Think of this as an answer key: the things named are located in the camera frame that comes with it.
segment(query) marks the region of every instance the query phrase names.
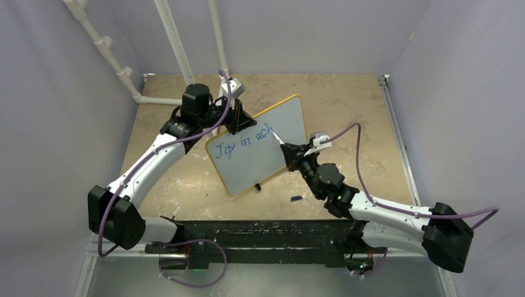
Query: whiteboard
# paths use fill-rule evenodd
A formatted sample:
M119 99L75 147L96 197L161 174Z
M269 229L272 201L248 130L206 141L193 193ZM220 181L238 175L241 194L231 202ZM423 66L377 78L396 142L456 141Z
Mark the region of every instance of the whiteboard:
M235 197L285 167L275 132L283 142L305 144L301 96L291 97L256 114L257 125L235 135L227 131L206 142L206 151L228 195Z

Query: blue handwriting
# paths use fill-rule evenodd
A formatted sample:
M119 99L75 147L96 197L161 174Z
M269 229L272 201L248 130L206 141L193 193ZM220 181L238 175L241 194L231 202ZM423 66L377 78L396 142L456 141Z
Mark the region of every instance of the blue handwriting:
M274 129L272 127L269 127L268 124L264 123L264 128L262 128L255 135L255 137L257 138L257 140L261 140L265 138L268 134L272 133L273 131ZM250 137L246 137L246 138L239 137L239 139L241 140L240 142L242 146L247 147L251 145ZM219 159L220 157L222 157L222 155L228 155L228 160L229 160L232 157L233 149L235 149L235 143L233 145L230 145L230 144L224 144L224 142L221 142L219 145L215 147L218 149L218 153L215 156L215 159Z
M220 158L220 156L222 156L222 144L224 142L221 142L218 146L216 146L217 148L219 148L219 155L215 156L216 159ZM233 144L233 146L231 145L226 145L226 147L224 148L224 154L228 155L228 160L232 157L232 153L233 153L233 149L235 148L235 144Z

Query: wooden table surface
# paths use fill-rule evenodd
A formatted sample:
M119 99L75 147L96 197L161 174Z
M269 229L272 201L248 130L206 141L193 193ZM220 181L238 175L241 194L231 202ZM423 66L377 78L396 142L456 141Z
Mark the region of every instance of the wooden table surface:
M246 85L241 95L249 114L297 93L303 97L309 132L326 130L333 136L350 123L363 125L360 167L372 195L411 204L409 188L375 74L233 74ZM213 96L219 89L217 75L195 75L196 82L208 85ZM145 96L181 98L185 90L182 75L150 75ZM151 145L169 119L174 106L140 105L123 163L128 169ZM345 183L361 189L355 172L357 128L352 129L321 152L319 163L335 163ZM255 189L232 198L228 196L204 149L203 137L176 162L152 188L139 211L157 217L174 215L178 220L255 220L334 218L316 200L298 172L283 170ZM306 195L297 202L290 197Z

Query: whiteboard orange frame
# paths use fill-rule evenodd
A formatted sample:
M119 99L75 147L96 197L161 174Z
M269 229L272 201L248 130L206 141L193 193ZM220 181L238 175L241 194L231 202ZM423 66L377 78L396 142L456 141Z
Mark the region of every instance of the whiteboard orange frame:
M301 97L301 95L299 94L294 94L284 100L282 100L281 102L278 102L268 108L266 108L265 110L261 111L260 113L256 114L253 116L253 118L257 118L258 116L260 116L261 114L273 109L273 108L276 108L278 107L279 105L285 103L286 101L290 100L290 99L293 99L295 97L299 97L299 101L301 102L301 112L303 113L303 124L305 126L305 135L306 135L306 139L305 139L305 143L308 143L308 129L306 128L306 119L305 119L305 107L303 105L303 97ZM224 134L228 133L228 131L224 131L224 132L221 132L220 134L217 134L216 136L213 136L212 138L208 139L208 141L206 142L206 144L204 145L204 148L206 149L206 153L208 154L208 156L210 157L210 160L215 168L215 171L217 172L217 174L219 175L219 178L220 178L220 181L222 182L222 185L224 186L224 189L226 189L226 192L228 193L228 195L230 197L238 197L238 196L241 196L243 195L244 193L246 193L248 190L250 190L252 187L254 187L257 183L255 184L252 184L250 187L248 187L247 189L245 189L244 191L240 192L239 194L237 195L232 195L232 193L230 193L230 190L228 190L228 187L226 186L226 183L224 182L224 180L222 179L222 175L220 175L220 171L219 169L217 168L217 165L215 164L213 158L212 158L212 154L210 153L210 151L208 150L208 144L214 140L214 139L217 139L221 136L223 136ZM279 168L276 172L270 174L269 176L263 178L260 182L258 183L263 183L265 181L267 181L269 178L271 178L272 176L274 176L275 174L277 174L278 172L280 172L281 170L283 170L286 166L283 166L281 168Z

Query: white wall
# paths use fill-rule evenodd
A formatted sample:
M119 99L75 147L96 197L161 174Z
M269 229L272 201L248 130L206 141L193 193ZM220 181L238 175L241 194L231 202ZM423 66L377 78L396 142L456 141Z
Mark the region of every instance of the white wall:
M137 71L108 11L87 9ZM72 296L87 193L118 174L137 106L60 0L1 1L0 40L0 296Z
M220 67L206 0L169 0L195 73ZM390 73L430 0L217 0L233 72ZM141 71L180 73L153 0L111 0Z
M460 296L525 291L524 11L522 0L432 1L389 80L421 200L501 208L475 232Z

